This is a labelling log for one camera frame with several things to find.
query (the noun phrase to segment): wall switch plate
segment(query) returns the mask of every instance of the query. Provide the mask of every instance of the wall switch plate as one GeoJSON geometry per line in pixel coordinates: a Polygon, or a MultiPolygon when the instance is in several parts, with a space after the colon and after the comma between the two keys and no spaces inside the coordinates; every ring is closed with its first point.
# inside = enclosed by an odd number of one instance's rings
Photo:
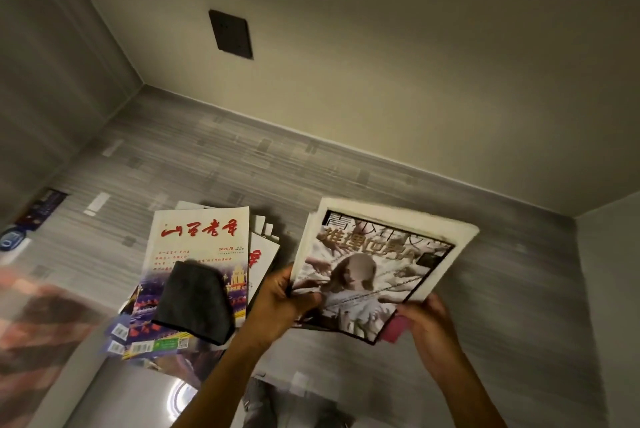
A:
{"type": "Polygon", "coordinates": [[[249,25],[244,18],[209,10],[209,19],[220,50],[246,59],[253,59],[251,41],[249,40],[249,25]]]}

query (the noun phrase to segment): forearm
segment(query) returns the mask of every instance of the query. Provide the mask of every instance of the forearm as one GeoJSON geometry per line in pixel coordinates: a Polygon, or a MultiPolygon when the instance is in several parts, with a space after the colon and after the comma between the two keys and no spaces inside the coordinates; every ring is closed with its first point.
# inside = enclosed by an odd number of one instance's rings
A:
{"type": "Polygon", "coordinates": [[[173,428],[228,428],[253,368],[265,350],[265,346],[252,342],[240,329],[173,428]]]}
{"type": "Polygon", "coordinates": [[[436,379],[444,394],[456,428],[506,428],[480,378],[461,353],[451,360],[446,374],[436,379]]]}

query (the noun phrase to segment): stack of magazines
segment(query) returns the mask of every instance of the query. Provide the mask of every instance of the stack of magazines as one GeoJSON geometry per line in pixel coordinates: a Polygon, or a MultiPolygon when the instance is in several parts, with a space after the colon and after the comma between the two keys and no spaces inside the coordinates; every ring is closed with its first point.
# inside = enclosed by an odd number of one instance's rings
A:
{"type": "MultiPolygon", "coordinates": [[[[175,210],[156,212],[140,284],[106,332],[105,350],[199,387],[226,345],[152,322],[164,282],[176,261],[217,269],[241,326],[278,251],[279,238],[272,231],[265,217],[250,215],[249,207],[178,202],[175,210]]],[[[424,212],[323,198],[308,215],[290,294],[319,292],[324,301],[296,327],[369,344],[384,339],[396,305],[423,301],[478,232],[472,224],[424,212]]]]}

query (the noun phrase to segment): black cloth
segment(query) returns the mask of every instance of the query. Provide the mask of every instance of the black cloth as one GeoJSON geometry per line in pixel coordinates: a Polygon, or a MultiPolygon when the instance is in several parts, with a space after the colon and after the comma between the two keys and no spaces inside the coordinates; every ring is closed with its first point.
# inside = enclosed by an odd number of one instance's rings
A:
{"type": "Polygon", "coordinates": [[[175,263],[153,322],[222,345],[235,319],[220,272],[197,262],[175,263]]]}

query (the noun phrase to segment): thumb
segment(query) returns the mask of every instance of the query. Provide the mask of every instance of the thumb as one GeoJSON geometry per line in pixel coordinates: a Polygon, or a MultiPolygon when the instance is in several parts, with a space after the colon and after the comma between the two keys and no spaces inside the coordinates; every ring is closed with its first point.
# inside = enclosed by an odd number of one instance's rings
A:
{"type": "Polygon", "coordinates": [[[400,303],[396,305],[396,310],[423,329],[428,329],[435,323],[434,318],[419,303],[400,303]]]}
{"type": "Polygon", "coordinates": [[[298,316],[304,315],[306,312],[315,308],[322,303],[322,294],[319,293],[305,293],[303,295],[294,295],[291,297],[291,302],[296,308],[298,316]]]}

